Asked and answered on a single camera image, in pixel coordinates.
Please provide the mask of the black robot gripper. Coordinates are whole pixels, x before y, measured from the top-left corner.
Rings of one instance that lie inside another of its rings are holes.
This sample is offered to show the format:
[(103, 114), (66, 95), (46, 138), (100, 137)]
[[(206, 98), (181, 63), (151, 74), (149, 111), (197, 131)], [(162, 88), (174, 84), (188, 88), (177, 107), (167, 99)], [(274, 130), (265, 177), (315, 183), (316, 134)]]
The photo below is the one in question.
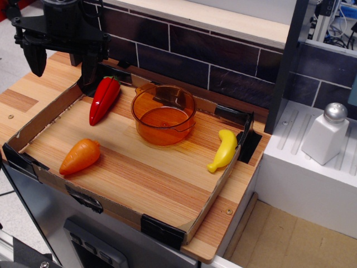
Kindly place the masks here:
[(83, 55), (83, 85), (94, 81), (98, 63), (109, 57), (110, 35), (86, 21), (82, 1), (42, 1), (42, 16), (15, 17), (15, 43), (23, 52), (31, 71), (44, 73), (46, 49)]

